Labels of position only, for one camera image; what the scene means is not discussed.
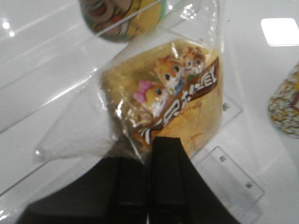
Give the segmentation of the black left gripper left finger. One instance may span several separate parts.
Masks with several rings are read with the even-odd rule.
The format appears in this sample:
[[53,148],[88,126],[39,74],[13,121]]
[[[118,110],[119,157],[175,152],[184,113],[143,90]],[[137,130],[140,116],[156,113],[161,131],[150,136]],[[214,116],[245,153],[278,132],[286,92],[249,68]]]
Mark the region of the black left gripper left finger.
[[134,159],[105,158],[66,187],[31,204],[19,224],[144,224],[147,175]]

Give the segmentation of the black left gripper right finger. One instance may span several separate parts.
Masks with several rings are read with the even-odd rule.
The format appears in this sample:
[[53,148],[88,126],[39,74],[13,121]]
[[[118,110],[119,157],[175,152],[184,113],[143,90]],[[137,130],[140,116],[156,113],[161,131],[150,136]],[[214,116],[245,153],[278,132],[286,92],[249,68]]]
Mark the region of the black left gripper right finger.
[[149,199],[151,224],[236,223],[197,172],[179,138],[153,141]]

